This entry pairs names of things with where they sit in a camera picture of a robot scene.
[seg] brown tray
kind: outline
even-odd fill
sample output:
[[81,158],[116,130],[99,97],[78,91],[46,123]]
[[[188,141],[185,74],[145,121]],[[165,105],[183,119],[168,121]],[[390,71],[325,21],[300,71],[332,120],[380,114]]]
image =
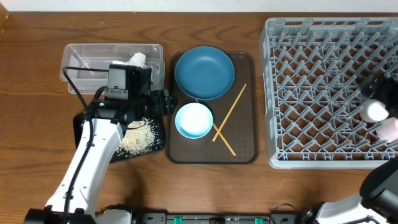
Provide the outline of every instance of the brown tray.
[[187,96],[175,82],[175,65],[184,52],[177,54],[172,60],[172,80],[170,89],[178,98],[174,114],[169,117],[166,155],[178,164],[248,164],[257,159],[258,131],[256,109],[256,82],[252,57],[245,52],[227,52],[235,66],[235,80],[231,88],[221,97],[200,101],[213,113],[214,123],[219,127],[230,107],[234,103],[244,84],[246,85],[238,103],[225,123],[221,133],[235,151],[233,156],[224,141],[218,136],[212,142],[216,131],[214,128],[200,139],[188,139],[182,136],[175,127],[177,111],[195,99]]

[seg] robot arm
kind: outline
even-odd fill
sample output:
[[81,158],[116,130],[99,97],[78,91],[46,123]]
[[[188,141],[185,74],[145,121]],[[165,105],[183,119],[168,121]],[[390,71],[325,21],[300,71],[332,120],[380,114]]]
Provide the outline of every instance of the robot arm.
[[[121,143],[123,132],[119,123],[111,123],[109,119],[93,119],[93,126],[93,143],[75,182],[69,211],[76,212],[78,209],[83,209],[85,214],[89,214],[95,218],[98,194],[112,155]],[[85,151],[89,135],[90,127],[88,122],[85,121],[79,146],[67,173],[54,195],[46,204],[46,207],[51,207],[53,212],[63,212],[66,197],[65,192],[69,187],[72,175],[76,171],[77,164]]]
[[359,194],[339,202],[312,208],[302,223],[375,224],[398,221],[398,157],[374,169],[362,183]]
[[[63,71],[70,82],[66,69],[107,72],[67,67]],[[131,212],[124,208],[110,209],[97,217],[95,208],[109,162],[120,145],[128,124],[143,117],[161,119],[163,115],[172,114],[178,103],[167,90],[150,90],[151,70],[129,65],[109,66],[108,86],[99,88],[90,105],[85,107],[88,121],[83,124],[80,142],[66,175],[46,207],[43,210],[30,209],[25,223],[131,223]],[[103,91],[104,100],[101,100],[99,97]],[[81,95],[78,96],[85,105]],[[88,148],[91,134],[93,140]],[[73,176],[76,177],[73,179],[75,183],[70,186]]]

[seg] gray dish rack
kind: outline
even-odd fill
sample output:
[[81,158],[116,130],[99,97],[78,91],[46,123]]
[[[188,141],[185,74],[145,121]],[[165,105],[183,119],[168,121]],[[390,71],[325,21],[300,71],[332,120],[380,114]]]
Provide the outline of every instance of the gray dish rack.
[[372,169],[398,156],[358,114],[358,85],[398,77],[397,18],[271,18],[259,48],[273,168]]

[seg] blue bowl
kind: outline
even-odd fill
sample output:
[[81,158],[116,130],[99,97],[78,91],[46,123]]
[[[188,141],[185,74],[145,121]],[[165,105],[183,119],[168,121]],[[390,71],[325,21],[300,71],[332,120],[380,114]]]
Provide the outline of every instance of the blue bowl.
[[230,57],[214,47],[196,47],[183,54],[175,66],[180,89],[198,100],[211,100],[226,93],[235,79]]
[[189,103],[175,115],[175,126],[186,138],[198,139],[205,136],[213,125],[213,115],[203,104]]

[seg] table surface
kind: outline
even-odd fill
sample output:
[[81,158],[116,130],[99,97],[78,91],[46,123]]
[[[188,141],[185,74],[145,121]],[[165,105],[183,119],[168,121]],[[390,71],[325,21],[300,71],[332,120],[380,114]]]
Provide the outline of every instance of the table surface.
[[166,80],[171,58],[201,45],[248,52],[256,65],[260,153],[254,164],[177,165],[165,151],[117,162],[106,173],[97,210],[125,203],[137,211],[269,213],[291,203],[304,212],[358,193],[369,170],[269,166],[259,61],[259,35],[269,17],[350,16],[398,14],[12,12],[0,41],[0,222],[21,223],[28,209],[43,208],[75,152],[72,118],[82,106],[59,78],[70,43],[161,44]]

